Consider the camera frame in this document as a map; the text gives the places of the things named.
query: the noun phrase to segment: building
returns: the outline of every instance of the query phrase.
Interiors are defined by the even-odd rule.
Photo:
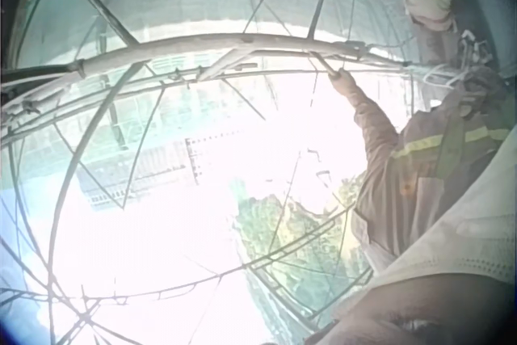
[[[122,204],[133,161],[133,153],[125,153],[91,163],[88,170]],[[95,211],[116,206],[84,169],[78,168],[77,177],[82,192]],[[172,141],[141,151],[128,190],[128,203],[147,196],[155,187],[172,183],[182,186],[195,184],[185,142]]]

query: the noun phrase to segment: work jacket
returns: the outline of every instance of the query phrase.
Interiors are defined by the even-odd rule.
[[[351,215],[351,232],[379,272],[485,169],[515,125],[515,97],[502,79],[482,68],[435,110],[417,112],[397,134],[379,106],[355,88],[349,101],[363,130],[368,168]]]

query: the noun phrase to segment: reflective stripe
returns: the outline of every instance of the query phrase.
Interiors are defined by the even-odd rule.
[[[509,133],[510,131],[508,129],[500,128],[489,130],[487,127],[480,127],[472,131],[467,131],[465,133],[465,142],[469,143],[472,141],[479,141],[486,137],[489,137],[495,141],[504,141]],[[422,151],[424,149],[438,147],[442,140],[443,135],[434,135],[432,137],[425,137],[417,141],[412,141],[408,143],[403,149],[392,152],[391,158],[402,158],[415,151]]]

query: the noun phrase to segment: metal pipe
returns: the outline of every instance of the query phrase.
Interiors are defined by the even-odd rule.
[[[356,69],[356,70],[351,69],[351,70],[349,70],[349,72],[350,73],[379,73],[379,74],[385,74],[385,75],[390,75],[390,74],[399,75],[401,73],[400,70],[395,70],[395,69],[373,69],[373,70],[371,70],[371,69]],[[217,76],[216,78],[214,78],[214,80],[221,80],[222,78],[257,77],[257,76],[264,76],[264,75],[315,74],[315,73],[325,73],[325,70],[305,70],[305,69],[260,70],[260,71],[256,71],[256,72],[224,74],[221,76]],[[145,81],[143,82],[140,80],[136,80],[135,82],[129,82],[128,85],[131,84],[132,86],[136,86],[136,85],[140,85],[142,83],[148,83],[148,82],[155,81],[152,78],[145,78],[143,80],[145,80]],[[188,81],[171,82],[169,84],[166,84],[165,88],[169,89],[169,88],[177,87],[177,86],[185,86],[188,83],[194,84],[194,83],[197,83],[197,81],[188,80]],[[154,92],[157,90],[161,90],[162,88],[163,88],[163,86],[151,86],[151,87],[141,89],[141,90],[134,90],[134,91],[119,93],[116,96],[115,101],[117,101],[119,99],[126,99],[129,97],[133,97],[135,95],[139,95],[140,93]],[[75,103],[80,103],[80,102],[84,103],[84,101],[87,99],[91,99],[95,96],[100,97],[100,95],[105,95],[105,93],[106,93],[106,90],[99,90],[99,91],[91,93],[87,96],[83,96],[80,99],[68,102],[67,104],[64,104],[60,107],[56,107],[48,112],[43,112],[40,116],[36,117],[35,119],[29,120],[27,123],[20,125],[20,128],[25,128],[30,125],[36,125],[37,121],[41,120],[42,118],[45,118],[46,116],[56,115],[59,111],[71,108],[71,106],[73,106],[73,104],[75,104]],[[2,139],[2,148],[9,145],[13,141],[18,141],[18,140],[30,135],[31,133],[40,131],[41,129],[43,129],[49,125],[58,123],[59,121],[68,119],[68,118],[78,115],[82,112],[89,111],[90,109],[97,107],[102,101],[103,101],[103,98],[101,98],[100,100],[98,100],[96,102],[89,103],[87,105],[83,105],[80,108],[78,108],[77,111],[68,111],[65,114],[63,114],[62,116],[55,116],[49,121],[36,125],[36,127],[34,127],[34,128],[30,128],[30,129],[27,129],[27,130],[21,131],[21,132],[16,132],[11,136],[9,136],[9,135],[5,136]]]
[[[126,43],[127,46],[138,44],[134,36],[124,27],[124,25],[113,15],[101,0],[88,0],[91,5],[107,20],[111,28]]]
[[[313,20],[310,23],[309,34],[307,35],[307,38],[310,40],[314,39],[314,32],[316,32],[317,21],[320,18],[324,1],[325,0],[317,0],[316,10],[314,11]]]
[[[253,49],[275,48],[307,50],[327,55],[344,55],[352,58],[359,56],[359,50],[346,42],[333,44],[319,40],[307,40],[296,36],[278,36],[258,33],[219,33],[179,36],[136,44],[132,47],[117,49],[97,57],[86,59],[82,63],[81,72],[76,70],[61,78],[52,80],[47,84],[38,86],[31,92],[31,95],[42,89],[62,88],[63,86],[78,82],[83,78],[96,74],[104,74],[109,70],[122,68],[135,62],[148,61],[168,55],[182,55],[208,50],[221,50],[224,48],[242,48],[250,49],[250,51],[253,51]],[[383,58],[371,53],[364,55],[363,59],[399,67],[404,65],[403,62],[389,60],[388,58]],[[4,109],[20,104],[26,98],[26,95],[18,96],[6,103]]]

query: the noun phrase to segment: rebar cage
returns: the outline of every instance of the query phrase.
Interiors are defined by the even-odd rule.
[[[325,139],[334,141],[330,149],[341,139],[343,164],[354,164],[348,150],[359,138],[330,125],[351,121],[351,112],[321,119],[335,96],[314,53],[350,70],[398,127],[424,105],[414,81],[457,75],[415,61],[400,0],[29,0],[11,41],[11,68],[2,74],[0,311],[24,343],[204,343],[217,325],[208,322],[221,325],[210,311],[240,287],[237,274],[267,310],[269,333],[243,335],[256,322],[249,318],[228,324],[229,332],[242,325],[240,337],[222,339],[292,343],[323,327],[332,306],[372,271],[359,259],[351,270],[351,204],[332,181],[337,165],[324,166],[317,150]],[[310,140],[309,133],[320,136]],[[264,202],[275,212],[273,234],[252,241],[234,230],[241,208],[208,217],[219,212],[214,204],[225,193],[217,188],[225,184],[239,206],[254,206],[250,197],[259,195],[234,179],[244,170],[253,182],[274,183]],[[360,171],[359,163],[352,173]],[[310,174],[314,186],[303,178]],[[206,189],[197,198],[179,187]],[[325,206],[307,210],[306,198],[319,191]],[[196,229],[174,213],[156,216],[170,208],[167,196],[186,204],[173,209]],[[94,216],[83,217],[85,208]],[[314,217],[296,229],[300,209]],[[266,210],[257,214],[265,219]],[[189,246],[186,236],[199,230],[194,258],[196,250],[179,242]],[[337,251],[318,251],[329,234],[340,242]],[[231,240],[217,254],[230,259],[210,257],[217,238]],[[267,240],[267,249],[253,257],[247,247],[259,244],[254,238]],[[307,255],[296,253],[303,250],[317,260],[332,256],[334,266],[301,263]],[[148,278],[129,284],[129,267],[149,270]],[[308,303],[293,268],[319,276],[326,296]],[[163,305],[171,310],[156,307]],[[157,329],[170,321],[173,330]]]

